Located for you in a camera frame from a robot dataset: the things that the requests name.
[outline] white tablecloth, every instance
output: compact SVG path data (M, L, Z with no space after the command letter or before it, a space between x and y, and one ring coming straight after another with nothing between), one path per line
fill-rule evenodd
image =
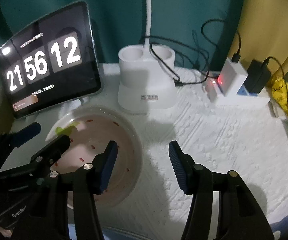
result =
M147 115L122 112L117 103L118 64L104 64L104 89L88 104L106 106L125 116L143 145L143 170L132 193L118 206L98 207L103 226L125 229L152 239L180 239L188 216L191 196L179 189L168 156L168 144L177 140L184 153L211 171L236 170L257 199L270 223L288 215L288 127L261 110L215 107L201 85L178 88L177 104L169 110ZM192 70L177 68L183 81L194 80ZM65 103L36 117L41 133L15 149L4 169L29 162L45 145L53 124L80 101ZM14 123L12 130L26 126ZM210 239L215 238L218 194L214 193Z

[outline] teal curtain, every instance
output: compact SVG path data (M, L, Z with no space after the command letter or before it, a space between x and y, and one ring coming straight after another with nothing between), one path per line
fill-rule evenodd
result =
M0 0L0 46L29 23L77 0ZM89 4L94 39L100 62L118 62L118 51L138 44L145 34L145 0L83 0ZM151 35L176 39L209 52L210 67L220 70L238 26L243 0L152 0ZM200 27L209 18L221 18L229 24L210 23L206 35L219 49L201 35ZM204 65L197 53L170 45ZM191 66L180 57L177 64Z

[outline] white charger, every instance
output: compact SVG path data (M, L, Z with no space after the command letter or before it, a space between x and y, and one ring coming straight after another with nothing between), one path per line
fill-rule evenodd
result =
M218 85L225 97L236 95L248 76L241 63L226 58L223 69L218 77Z

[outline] bowl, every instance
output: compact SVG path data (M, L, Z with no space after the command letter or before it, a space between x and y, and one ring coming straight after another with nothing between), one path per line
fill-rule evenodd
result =
M134 189L142 169L142 147L133 126L115 111L101 106L82 106L59 119L45 141L59 135L70 137L69 149L51 166L60 174L76 171L103 153L108 142L118 145L116 162L107 189L94 195L97 205L115 206ZM73 209L73 193L68 192L68 207Z

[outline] white power strip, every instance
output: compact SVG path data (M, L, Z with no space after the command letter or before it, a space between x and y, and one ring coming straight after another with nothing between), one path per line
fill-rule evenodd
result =
M210 72L212 76L218 76L219 72ZM217 106L237 106L247 109L263 108L270 101L270 96L266 88L259 94L249 93L244 86L242 86L237 94L224 96L216 79L208 78L204 83L204 89L209 100Z

